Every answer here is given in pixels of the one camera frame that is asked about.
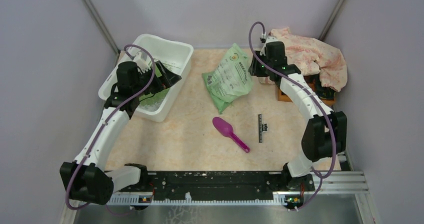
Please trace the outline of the white plastic litter box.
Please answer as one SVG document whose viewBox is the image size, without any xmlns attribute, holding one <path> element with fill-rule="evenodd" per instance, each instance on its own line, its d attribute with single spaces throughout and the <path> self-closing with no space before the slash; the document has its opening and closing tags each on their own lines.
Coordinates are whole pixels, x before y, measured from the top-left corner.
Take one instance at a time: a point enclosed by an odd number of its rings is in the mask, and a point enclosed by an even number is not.
<svg viewBox="0 0 424 224">
<path fill-rule="evenodd" d="M 191 70 L 191 57 L 193 46 L 178 41 L 166 40 L 151 34 L 141 34 L 133 42 L 134 45 L 146 49 L 155 59 L 170 66 L 170 70 L 181 76 L 181 80 L 169 89 L 164 102 L 155 112 L 149 112 L 137 107 L 135 115 L 154 122 L 162 122 L 168 115 L 176 98 L 187 80 Z"/>
</svg>

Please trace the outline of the green cat litter bag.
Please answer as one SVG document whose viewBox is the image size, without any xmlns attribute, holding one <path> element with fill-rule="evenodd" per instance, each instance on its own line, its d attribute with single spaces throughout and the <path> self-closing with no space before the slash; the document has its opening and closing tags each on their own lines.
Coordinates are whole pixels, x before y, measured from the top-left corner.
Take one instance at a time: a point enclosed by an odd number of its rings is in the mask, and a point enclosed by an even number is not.
<svg viewBox="0 0 424 224">
<path fill-rule="evenodd" d="M 253 88 L 248 55 L 234 43 L 214 71 L 203 73 L 202 79 L 219 114 L 234 100 L 247 95 Z"/>
</svg>

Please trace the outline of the black bag clip strip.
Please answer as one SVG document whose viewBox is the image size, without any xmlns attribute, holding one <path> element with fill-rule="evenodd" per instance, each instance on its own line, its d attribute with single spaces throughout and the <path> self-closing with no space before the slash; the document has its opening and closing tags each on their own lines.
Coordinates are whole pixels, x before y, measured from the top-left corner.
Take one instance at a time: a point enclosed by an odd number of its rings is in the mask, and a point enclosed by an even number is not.
<svg viewBox="0 0 424 224">
<path fill-rule="evenodd" d="M 263 122 L 263 115 L 258 114 L 258 142 L 263 143 L 264 132 L 268 131 L 268 125 Z"/>
</svg>

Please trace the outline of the purple plastic scoop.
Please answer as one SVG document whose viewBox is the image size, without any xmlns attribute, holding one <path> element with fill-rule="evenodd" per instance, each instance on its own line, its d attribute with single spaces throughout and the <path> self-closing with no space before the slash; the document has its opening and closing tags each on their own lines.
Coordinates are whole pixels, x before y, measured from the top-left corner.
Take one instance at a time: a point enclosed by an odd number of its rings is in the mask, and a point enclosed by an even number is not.
<svg viewBox="0 0 424 224">
<path fill-rule="evenodd" d="M 220 132 L 224 137 L 232 139 L 245 153 L 249 153 L 251 149 L 246 145 L 235 133 L 230 123 L 220 117 L 214 117 L 212 119 L 213 126 Z"/>
</svg>

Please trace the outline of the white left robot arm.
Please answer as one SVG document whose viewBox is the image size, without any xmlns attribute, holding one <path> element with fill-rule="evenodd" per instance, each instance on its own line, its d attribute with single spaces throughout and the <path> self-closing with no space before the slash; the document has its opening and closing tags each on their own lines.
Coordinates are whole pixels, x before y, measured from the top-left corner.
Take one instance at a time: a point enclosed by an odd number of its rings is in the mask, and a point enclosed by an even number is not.
<svg viewBox="0 0 424 224">
<path fill-rule="evenodd" d="M 87 204 L 105 205 L 113 193 L 134 187 L 144 191 L 149 187 L 147 168 L 126 164 L 113 171 L 105 171 L 109 154 L 124 127 L 140 104 L 140 96 L 155 95 L 179 83 L 182 77 L 171 72 L 159 60 L 141 68 L 134 61 L 126 61 L 115 68 L 116 83 L 110 90 L 100 121 L 86 146 L 72 162 L 64 162 L 59 173 L 65 187 L 65 203 L 77 200 Z"/>
</svg>

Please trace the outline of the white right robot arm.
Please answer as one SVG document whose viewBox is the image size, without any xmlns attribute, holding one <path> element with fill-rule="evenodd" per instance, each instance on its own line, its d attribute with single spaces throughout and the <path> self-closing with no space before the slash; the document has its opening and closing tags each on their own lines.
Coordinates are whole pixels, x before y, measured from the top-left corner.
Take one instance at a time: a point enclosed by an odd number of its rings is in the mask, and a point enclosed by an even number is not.
<svg viewBox="0 0 424 224">
<path fill-rule="evenodd" d="M 345 151 L 347 117 L 344 112 L 335 112 L 324 104 L 299 68 L 288 63 L 282 41 L 268 37 L 262 39 L 262 43 L 262 49 L 253 53 L 250 74 L 268 77 L 297 106 L 306 122 L 301 152 L 285 164 L 281 177 L 284 188 L 295 190 L 314 163 Z"/>
</svg>

